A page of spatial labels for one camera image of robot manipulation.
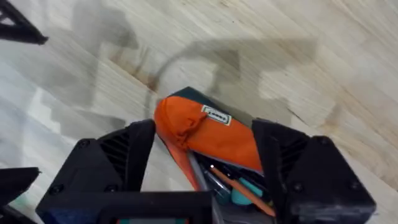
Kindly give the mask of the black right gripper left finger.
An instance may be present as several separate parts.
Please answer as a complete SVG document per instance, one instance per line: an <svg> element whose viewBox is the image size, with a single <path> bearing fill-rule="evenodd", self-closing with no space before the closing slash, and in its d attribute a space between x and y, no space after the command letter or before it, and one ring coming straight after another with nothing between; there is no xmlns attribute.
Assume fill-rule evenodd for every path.
<svg viewBox="0 0 398 224"><path fill-rule="evenodd" d="M155 122L145 119L79 140L41 201L63 194L140 191L154 137Z"/></svg>

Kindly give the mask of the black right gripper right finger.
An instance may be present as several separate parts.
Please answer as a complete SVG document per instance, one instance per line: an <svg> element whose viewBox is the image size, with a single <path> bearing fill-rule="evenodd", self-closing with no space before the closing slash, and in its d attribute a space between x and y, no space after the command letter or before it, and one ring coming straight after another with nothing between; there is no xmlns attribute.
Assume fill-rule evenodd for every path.
<svg viewBox="0 0 398 224"><path fill-rule="evenodd" d="M251 126L277 223L363 224L375 200L327 136L266 119Z"/></svg>

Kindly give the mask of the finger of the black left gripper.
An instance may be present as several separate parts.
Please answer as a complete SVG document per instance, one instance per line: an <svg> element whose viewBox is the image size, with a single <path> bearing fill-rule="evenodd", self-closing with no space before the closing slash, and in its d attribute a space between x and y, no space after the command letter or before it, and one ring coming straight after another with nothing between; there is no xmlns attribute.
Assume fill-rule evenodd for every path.
<svg viewBox="0 0 398 224"><path fill-rule="evenodd" d="M44 45L49 38L44 36L9 1L1 0L1 39Z"/></svg>
<svg viewBox="0 0 398 224"><path fill-rule="evenodd" d="M38 167L1 169L1 224L35 224L10 203L30 188L39 173Z"/></svg>

